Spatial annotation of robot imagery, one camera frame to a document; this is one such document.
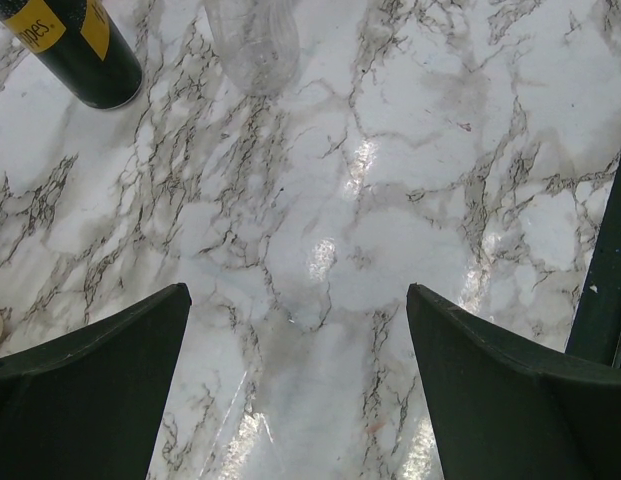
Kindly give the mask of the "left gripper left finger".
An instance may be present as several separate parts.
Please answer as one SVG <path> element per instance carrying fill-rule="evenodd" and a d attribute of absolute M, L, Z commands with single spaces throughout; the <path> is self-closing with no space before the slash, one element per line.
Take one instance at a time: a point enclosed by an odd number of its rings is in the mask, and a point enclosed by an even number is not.
<path fill-rule="evenodd" d="M 190 307 L 173 284 L 0 358 L 0 479 L 145 478 Z"/>

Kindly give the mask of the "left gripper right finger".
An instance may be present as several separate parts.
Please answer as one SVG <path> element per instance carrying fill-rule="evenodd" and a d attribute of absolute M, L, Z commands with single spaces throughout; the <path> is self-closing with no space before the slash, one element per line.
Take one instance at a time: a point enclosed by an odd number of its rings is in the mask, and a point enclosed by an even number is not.
<path fill-rule="evenodd" d="M 407 317 L 447 479 L 621 479 L 621 369 L 560 353 L 424 285 Z"/>

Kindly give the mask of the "clear plastic bottle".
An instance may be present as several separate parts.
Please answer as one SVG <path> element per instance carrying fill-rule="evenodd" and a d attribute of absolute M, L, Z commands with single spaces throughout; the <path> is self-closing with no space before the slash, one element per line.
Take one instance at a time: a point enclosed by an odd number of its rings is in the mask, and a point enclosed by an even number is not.
<path fill-rule="evenodd" d="M 290 1 L 206 1 L 223 71 L 242 92 L 275 96 L 295 77 L 299 34 Z"/>

